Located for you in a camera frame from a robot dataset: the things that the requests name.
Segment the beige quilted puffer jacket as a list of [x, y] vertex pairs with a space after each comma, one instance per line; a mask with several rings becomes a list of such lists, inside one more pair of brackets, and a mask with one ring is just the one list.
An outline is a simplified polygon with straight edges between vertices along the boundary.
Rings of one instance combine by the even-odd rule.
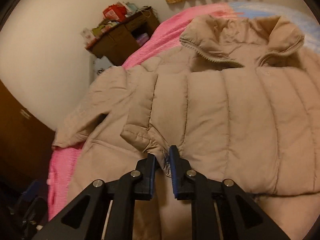
[[281, 16], [202, 15], [180, 45], [130, 69], [113, 66], [57, 129], [83, 143], [68, 187], [112, 181], [151, 153], [156, 195], [136, 204], [134, 239], [191, 239], [191, 207], [175, 200], [169, 147], [207, 178], [234, 180], [291, 239], [319, 216], [319, 55]]

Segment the pink knitted blanket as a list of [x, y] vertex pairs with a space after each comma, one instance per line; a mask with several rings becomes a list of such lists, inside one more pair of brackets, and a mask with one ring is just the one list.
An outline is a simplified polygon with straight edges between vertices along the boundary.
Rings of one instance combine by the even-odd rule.
[[[228, 3], [201, 5], [185, 9], [162, 22], [155, 30], [152, 37], [142, 48], [133, 53], [123, 64], [125, 69], [130, 69], [158, 53], [176, 47], [179, 36], [193, 18], [209, 14], [215, 17], [236, 18], [237, 13]], [[52, 219], [67, 203], [68, 185], [74, 173], [77, 159], [85, 139], [71, 143], [69, 147], [55, 146], [49, 164], [47, 184], [48, 191], [48, 217]]]

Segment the dark brown wooden door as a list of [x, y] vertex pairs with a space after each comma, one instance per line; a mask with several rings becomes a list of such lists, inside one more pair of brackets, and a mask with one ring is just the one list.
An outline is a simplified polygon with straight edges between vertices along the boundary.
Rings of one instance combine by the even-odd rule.
[[20, 188], [34, 180], [46, 185], [53, 139], [1, 83], [1, 178]]

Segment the white paper bag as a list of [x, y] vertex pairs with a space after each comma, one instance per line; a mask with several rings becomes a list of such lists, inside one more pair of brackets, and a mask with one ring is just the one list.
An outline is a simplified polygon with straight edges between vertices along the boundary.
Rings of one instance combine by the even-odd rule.
[[89, 58], [89, 80], [92, 83], [102, 72], [112, 67], [113, 63], [106, 57], [97, 58], [91, 55]]

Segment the dark wooden cabinet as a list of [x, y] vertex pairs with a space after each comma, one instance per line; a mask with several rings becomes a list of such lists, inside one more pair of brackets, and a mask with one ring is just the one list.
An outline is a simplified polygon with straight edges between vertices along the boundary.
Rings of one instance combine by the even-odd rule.
[[160, 22], [151, 6], [142, 7], [124, 22], [116, 24], [86, 46], [97, 58], [107, 57], [116, 66], [141, 48]]

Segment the blue patterned bed blanket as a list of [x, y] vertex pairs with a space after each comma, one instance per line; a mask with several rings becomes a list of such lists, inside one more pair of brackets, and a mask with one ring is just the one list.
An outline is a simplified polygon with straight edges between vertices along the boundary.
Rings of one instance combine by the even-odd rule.
[[228, 5], [239, 17], [284, 16], [304, 33], [304, 46], [319, 54], [319, 23], [310, 16], [288, 7], [261, 2], [231, 2]]

